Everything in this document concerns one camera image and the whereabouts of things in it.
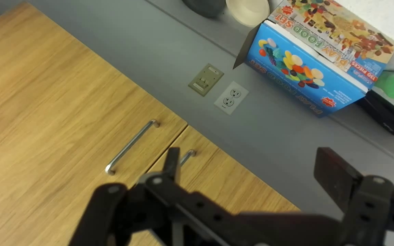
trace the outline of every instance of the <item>wooden cabinet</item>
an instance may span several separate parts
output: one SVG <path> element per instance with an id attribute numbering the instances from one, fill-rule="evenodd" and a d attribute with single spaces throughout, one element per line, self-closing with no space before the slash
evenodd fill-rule
<path id="1" fill-rule="evenodd" d="M 159 129 L 105 164 L 151 119 Z M 0 245 L 67 245 L 96 186 L 131 186 L 186 123 L 30 6 L 0 18 Z"/>
<path id="2" fill-rule="evenodd" d="M 220 148 L 190 126 L 174 141 L 182 155 L 196 151 L 181 168 L 179 185 L 188 192 L 201 192 L 231 214 L 297 212 L 298 208 L 267 186 Z M 149 171 L 163 168 L 166 153 Z M 131 245 L 159 245 L 148 233 L 133 237 Z"/>

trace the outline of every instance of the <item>cabinet door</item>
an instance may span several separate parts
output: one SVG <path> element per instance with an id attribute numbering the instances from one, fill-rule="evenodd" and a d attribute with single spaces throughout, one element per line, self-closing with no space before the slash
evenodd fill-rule
<path id="1" fill-rule="evenodd" d="M 149 121 L 115 177 L 105 164 Z M 186 127 L 30 6 L 0 18 L 0 245 L 67 245 L 96 186 L 131 186 Z"/>
<path id="2" fill-rule="evenodd" d="M 190 126 L 174 141 L 182 156 L 196 151 L 182 167 L 179 185 L 188 192 L 201 192 L 231 214 L 294 212 L 296 205 L 248 171 Z M 151 171 L 163 168 L 166 153 Z M 148 233 L 137 234 L 133 245 L 159 245 Z"/>

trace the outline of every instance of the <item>switch plate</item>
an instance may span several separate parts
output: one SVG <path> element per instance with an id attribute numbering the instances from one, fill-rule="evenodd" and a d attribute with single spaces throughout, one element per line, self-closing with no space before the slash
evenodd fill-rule
<path id="1" fill-rule="evenodd" d="M 231 115 L 248 95 L 249 91 L 237 82 L 231 82 L 214 104 Z"/>
<path id="2" fill-rule="evenodd" d="M 207 65 L 188 86 L 204 97 L 223 76 L 225 73 Z"/>

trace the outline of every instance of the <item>metal drawer handle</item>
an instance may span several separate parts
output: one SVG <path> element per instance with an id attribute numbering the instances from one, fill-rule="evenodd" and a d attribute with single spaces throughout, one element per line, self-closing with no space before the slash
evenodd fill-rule
<path id="1" fill-rule="evenodd" d="M 122 151 L 119 151 L 119 153 L 105 166 L 105 174 L 114 175 L 116 173 L 115 166 L 119 162 L 121 158 L 125 156 L 126 152 L 129 152 L 129 149 L 131 149 L 131 147 L 145 134 L 147 130 L 149 130 L 151 127 L 159 127 L 160 123 L 157 121 L 151 121 L 148 122 L 141 130 L 140 133 L 137 133 L 130 143 L 123 147 Z"/>
<path id="2" fill-rule="evenodd" d="M 190 158 L 196 156 L 197 152 L 194 149 L 190 149 L 185 153 L 185 156 L 182 156 L 182 159 L 179 160 L 179 166 L 183 166 Z"/>

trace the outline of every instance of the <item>electrical outlet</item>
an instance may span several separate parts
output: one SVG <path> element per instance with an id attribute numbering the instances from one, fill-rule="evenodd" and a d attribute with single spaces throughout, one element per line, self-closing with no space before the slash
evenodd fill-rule
<path id="1" fill-rule="evenodd" d="M 215 102 L 227 115 L 231 115 L 249 92 L 237 82 L 231 82 Z"/>
<path id="2" fill-rule="evenodd" d="M 207 65 L 188 86 L 204 97 L 223 76 L 225 73 Z"/>

